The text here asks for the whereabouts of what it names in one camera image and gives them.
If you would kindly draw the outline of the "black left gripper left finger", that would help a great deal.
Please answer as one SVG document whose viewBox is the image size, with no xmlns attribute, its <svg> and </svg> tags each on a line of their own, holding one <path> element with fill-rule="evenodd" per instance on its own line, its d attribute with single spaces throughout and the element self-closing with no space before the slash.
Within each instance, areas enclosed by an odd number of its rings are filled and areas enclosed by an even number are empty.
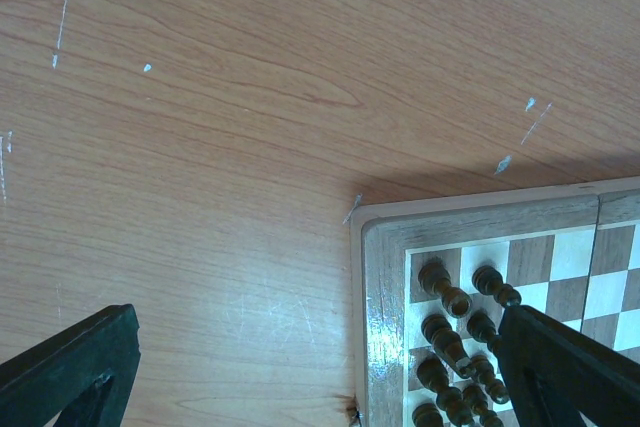
<svg viewBox="0 0 640 427">
<path fill-rule="evenodd" d="M 133 305 L 110 305 L 1 364 L 3 426 L 119 426 L 141 353 Z"/>
</svg>

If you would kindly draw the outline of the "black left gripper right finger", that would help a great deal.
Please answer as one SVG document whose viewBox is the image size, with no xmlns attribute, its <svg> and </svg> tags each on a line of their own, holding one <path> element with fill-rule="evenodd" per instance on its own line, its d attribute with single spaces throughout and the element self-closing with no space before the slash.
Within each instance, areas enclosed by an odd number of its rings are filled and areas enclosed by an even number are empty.
<svg viewBox="0 0 640 427">
<path fill-rule="evenodd" d="M 505 309 L 497 359 L 522 426 L 639 424 L 639 365 L 530 306 Z"/>
</svg>

